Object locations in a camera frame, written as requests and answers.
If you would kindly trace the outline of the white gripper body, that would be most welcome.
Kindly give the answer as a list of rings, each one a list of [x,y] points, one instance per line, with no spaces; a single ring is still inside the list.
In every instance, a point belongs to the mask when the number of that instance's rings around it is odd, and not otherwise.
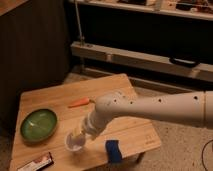
[[[83,119],[82,130],[92,139],[96,139],[104,131],[107,124],[108,119],[106,117],[93,111]]]

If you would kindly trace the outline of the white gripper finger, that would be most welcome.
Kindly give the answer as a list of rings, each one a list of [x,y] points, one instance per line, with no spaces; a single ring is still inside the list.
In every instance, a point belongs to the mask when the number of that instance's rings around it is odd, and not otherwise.
[[[84,134],[83,132],[83,128],[81,126],[77,126],[75,129],[74,129],[74,135],[75,136],[79,136],[79,135],[82,135]]]
[[[81,133],[81,134],[78,135],[78,141],[79,142],[85,143],[86,139],[87,139],[87,136],[85,134]]]

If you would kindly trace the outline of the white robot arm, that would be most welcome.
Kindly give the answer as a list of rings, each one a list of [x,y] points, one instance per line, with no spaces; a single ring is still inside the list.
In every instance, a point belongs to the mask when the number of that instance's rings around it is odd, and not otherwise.
[[[128,99],[121,92],[100,96],[73,131],[73,138],[99,136],[115,118],[131,116],[213,129],[213,91]]]

